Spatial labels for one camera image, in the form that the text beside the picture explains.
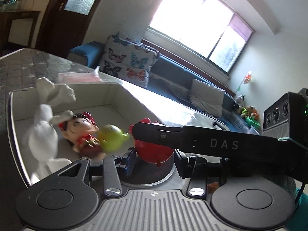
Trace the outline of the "window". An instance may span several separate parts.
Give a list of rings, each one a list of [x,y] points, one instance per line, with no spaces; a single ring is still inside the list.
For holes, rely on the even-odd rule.
[[[225,74],[254,32],[222,0],[162,0],[149,28]]]

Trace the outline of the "dark grey cardboard box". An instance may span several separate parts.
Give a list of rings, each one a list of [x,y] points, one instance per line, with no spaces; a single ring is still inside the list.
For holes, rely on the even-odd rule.
[[[172,126],[171,114],[175,103],[171,99],[136,85],[116,82],[91,82],[71,84],[75,101],[61,101],[52,106],[54,115],[67,110],[74,113],[88,112],[101,127],[114,124],[123,130],[143,118]],[[11,91],[7,105],[7,131],[10,146],[19,174],[26,187],[31,186],[30,176],[38,172],[39,162],[31,154],[26,135],[34,125],[34,115],[39,105],[37,88]]]

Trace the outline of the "red round toy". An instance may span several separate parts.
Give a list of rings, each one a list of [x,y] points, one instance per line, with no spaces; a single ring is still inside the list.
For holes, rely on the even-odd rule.
[[[138,156],[145,162],[161,167],[172,155],[174,150],[168,146],[162,146],[134,138],[134,147]]]

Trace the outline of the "black-haired girl doll figurine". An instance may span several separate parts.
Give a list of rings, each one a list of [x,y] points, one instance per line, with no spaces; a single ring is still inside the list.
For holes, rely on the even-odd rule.
[[[58,127],[73,151],[80,157],[88,157],[95,161],[101,161],[106,157],[100,140],[95,136],[99,128],[90,113],[73,114],[69,120],[59,123]]]

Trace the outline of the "black round turntable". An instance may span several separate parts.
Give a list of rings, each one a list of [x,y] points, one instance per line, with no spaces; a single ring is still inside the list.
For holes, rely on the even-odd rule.
[[[174,172],[174,159],[170,157],[160,167],[156,164],[136,158],[135,165],[129,177],[119,173],[120,181],[128,187],[150,187],[156,186],[167,180]]]

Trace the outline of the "dark wooden door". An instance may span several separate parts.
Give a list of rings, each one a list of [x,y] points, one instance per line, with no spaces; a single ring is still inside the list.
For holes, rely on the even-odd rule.
[[[82,44],[101,0],[50,0],[35,48],[59,57]]]

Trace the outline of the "stuffed toys pile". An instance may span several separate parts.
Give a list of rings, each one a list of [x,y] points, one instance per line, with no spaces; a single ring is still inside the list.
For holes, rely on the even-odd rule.
[[[240,95],[235,98],[235,109],[236,112],[244,119],[249,127],[254,127],[256,129],[260,128],[259,124],[259,114],[254,106],[244,105],[245,95]]]

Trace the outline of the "white plush rabbit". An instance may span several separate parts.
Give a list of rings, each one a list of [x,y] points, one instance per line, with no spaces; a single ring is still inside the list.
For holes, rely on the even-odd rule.
[[[31,185],[72,163],[67,158],[57,157],[59,136],[55,127],[72,119],[73,112],[67,110],[55,115],[53,108],[76,101],[74,90],[66,84],[56,86],[45,77],[37,79],[35,84],[40,105],[26,138],[31,154],[38,161],[36,171],[30,176]]]

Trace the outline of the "green round toy figure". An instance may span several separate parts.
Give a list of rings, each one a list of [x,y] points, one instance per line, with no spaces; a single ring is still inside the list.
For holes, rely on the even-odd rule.
[[[115,125],[104,125],[98,131],[98,139],[102,149],[107,152],[118,150],[129,138],[129,133],[123,132]]]

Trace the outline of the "blue sofa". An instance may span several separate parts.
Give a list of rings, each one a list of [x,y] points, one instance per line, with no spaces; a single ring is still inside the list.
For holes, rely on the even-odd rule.
[[[102,43],[90,42],[71,49],[67,59],[93,69],[99,66],[101,72],[120,78],[120,70],[102,59],[103,50],[104,45]],[[150,70],[147,89],[213,117],[213,114],[193,105],[188,100],[189,89],[194,79],[214,86],[213,83],[199,76],[197,73],[161,55]],[[235,112],[234,106],[235,102],[233,98],[225,93],[222,103],[222,117],[217,119],[223,122],[231,131],[260,134],[259,129],[253,125],[248,126],[247,122],[240,118]]]

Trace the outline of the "butterfly print pillow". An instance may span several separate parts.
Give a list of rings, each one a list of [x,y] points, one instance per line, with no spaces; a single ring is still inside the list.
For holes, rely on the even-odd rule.
[[[160,57],[160,52],[123,37],[124,34],[121,33],[108,37],[99,61],[100,71],[147,88],[151,68]]]

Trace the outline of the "paper flower wall decoration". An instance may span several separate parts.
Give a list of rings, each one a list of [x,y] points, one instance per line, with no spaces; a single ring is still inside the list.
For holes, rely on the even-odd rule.
[[[252,71],[250,70],[242,79],[235,93],[237,94],[241,90],[241,86],[250,83],[251,80],[252,80]]]

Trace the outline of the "dark wooden sideboard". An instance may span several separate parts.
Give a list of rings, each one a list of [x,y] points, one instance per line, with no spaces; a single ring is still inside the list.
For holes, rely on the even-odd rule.
[[[6,9],[1,10],[1,24],[4,34],[4,46],[7,42],[31,47],[35,45],[38,29],[44,14],[43,2],[40,0],[4,0]]]

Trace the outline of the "grey cushion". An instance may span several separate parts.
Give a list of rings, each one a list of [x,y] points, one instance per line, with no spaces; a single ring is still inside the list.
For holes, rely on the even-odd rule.
[[[202,112],[221,118],[223,98],[224,90],[193,79],[189,91],[189,100]]]

